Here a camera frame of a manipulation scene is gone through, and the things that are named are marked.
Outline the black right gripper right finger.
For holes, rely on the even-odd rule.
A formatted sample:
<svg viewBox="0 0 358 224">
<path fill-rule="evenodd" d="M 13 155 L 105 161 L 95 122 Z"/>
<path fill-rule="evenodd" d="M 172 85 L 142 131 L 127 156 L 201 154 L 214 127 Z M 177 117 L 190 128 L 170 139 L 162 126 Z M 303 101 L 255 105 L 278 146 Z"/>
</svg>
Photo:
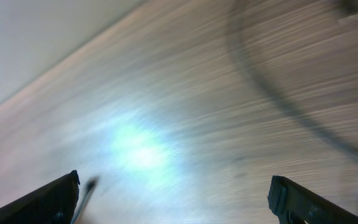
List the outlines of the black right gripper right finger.
<svg viewBox="0 0 358 224">
<path fill-rule="evenodd" d="M 358 224 L 357 215 L 284 176 L 272 177 L 267 199 L 280 224 Z"/>
</svg>

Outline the right gripper teal-looking left finger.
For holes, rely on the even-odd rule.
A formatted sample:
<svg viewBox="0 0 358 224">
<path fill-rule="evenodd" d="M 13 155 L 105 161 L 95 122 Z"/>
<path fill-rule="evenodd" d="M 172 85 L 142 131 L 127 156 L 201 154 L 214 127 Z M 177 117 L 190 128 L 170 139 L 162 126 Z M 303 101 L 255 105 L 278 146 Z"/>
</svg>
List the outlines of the right gripper teal-looking left finger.
<svg viewBox="0 0 358 224">
<path fill-rule="evenodd" d="M 69 224 L 79 199 L 76 170 L 0 208 L 0 224 Z"/>
</svg>

